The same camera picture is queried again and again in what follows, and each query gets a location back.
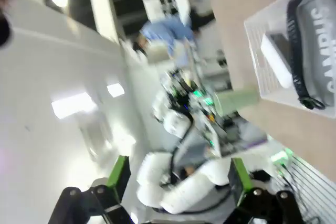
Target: screw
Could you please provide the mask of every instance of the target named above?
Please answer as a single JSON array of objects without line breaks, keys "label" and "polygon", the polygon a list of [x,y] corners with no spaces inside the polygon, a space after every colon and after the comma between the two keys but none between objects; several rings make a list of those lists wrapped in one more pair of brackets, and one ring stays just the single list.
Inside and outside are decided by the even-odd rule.
[{"label": "screw", "polygon": [[102,194],[104,192],[104,188],[98,188],[97,193]]},{"label": "screw", "polygon": [[288,197],[288,195],[287,195],[287,193],[281,193],[281,194],[280,194],[280,197],[281,197],[282,199],[286,199],[286,198]]},{"label": "screw", "polygon": [[256,196],[259,196],[259,195],[261,195],[261,190],[260,189],[254,190],[253,194],[256,195]]}]

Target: desk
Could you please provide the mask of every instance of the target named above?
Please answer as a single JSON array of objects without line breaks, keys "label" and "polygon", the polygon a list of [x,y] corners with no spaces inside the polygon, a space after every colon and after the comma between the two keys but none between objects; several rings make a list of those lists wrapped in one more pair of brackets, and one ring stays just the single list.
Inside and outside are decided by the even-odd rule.
[{"label": "desk", "polygon": [[[213,0],[234,89],[257,85],[244,20],[275,0]],[[239,113],[336,182],[336,120],[265,100]]]}]

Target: gray pouch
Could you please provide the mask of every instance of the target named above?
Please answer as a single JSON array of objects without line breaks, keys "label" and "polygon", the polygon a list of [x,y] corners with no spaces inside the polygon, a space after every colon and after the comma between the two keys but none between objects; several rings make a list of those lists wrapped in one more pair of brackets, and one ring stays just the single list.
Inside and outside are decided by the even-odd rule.
[{"label": "gray pouch", "polygon": [[302,38],[303,74],[311,97],[320,99],[326,106],[334,106],[332,60],[333,51],[323,17],[328,8],[317,8],[315,0],[303,0],[297,10]]}]

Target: plastic bin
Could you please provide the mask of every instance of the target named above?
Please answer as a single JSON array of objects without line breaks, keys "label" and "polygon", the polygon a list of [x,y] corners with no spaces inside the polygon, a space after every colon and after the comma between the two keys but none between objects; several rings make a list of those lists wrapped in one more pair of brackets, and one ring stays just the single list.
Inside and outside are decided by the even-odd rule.
[{"label": "plastic bin", "polygon": [[[336,118],[335,106],[328,106],[325,110],[308,110],[303,107],[298,101],[298,96],[294,86],[285,89],[280,85],[273,70],[261,52],[261,40],[265,32],[272,34],[281,33],[285,38],[288,38],[286,32],[286,11],[289,1],[290,0],[276,0],[244,22],[254,68],[258,79],[260,96],[265,100],[294,106],[330,118]],[[332,40],[336,38],[334,32],[336,28],[336,0],[316,0],[316,4],[318,9],[324,7],[328,7],[329,9],[329,12],[325,13],[322,19],[325,24],[328,24],[326,29],[327,37],[330,42],[329,50],[331,52],[330,57],[332,59],[333,71],[331,81],[333,82],[333,86],[336,88],[336,53],[332,45]]]}]

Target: green cylinder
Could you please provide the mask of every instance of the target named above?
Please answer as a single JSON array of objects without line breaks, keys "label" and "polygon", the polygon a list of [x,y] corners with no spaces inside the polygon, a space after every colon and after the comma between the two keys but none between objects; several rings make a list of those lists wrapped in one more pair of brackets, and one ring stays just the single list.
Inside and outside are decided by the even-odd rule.
[{"label": "green cylinder", "polygon": [[219,116],[225,116],[249,105],[257,104],[259,92],[255,87],[243,88],[237,91],[215,92],[214,106]]}]

